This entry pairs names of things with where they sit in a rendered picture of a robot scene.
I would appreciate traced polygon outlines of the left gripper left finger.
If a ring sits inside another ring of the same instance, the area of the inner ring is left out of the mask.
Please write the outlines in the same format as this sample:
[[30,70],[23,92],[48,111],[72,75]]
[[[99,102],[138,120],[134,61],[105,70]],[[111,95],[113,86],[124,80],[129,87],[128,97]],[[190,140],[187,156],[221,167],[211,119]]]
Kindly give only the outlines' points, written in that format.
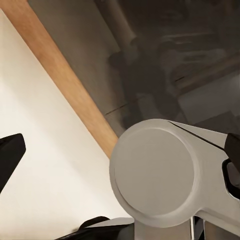
[[26,152],[21,133],[0,138],[0,193]]

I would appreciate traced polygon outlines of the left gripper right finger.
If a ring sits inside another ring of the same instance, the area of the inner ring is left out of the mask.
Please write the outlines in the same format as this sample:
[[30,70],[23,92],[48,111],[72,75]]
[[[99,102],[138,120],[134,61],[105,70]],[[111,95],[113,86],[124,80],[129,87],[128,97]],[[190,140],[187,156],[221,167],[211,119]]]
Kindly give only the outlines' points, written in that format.
[[240,135],[228,133],[225,141],[224,151],[240,173]]

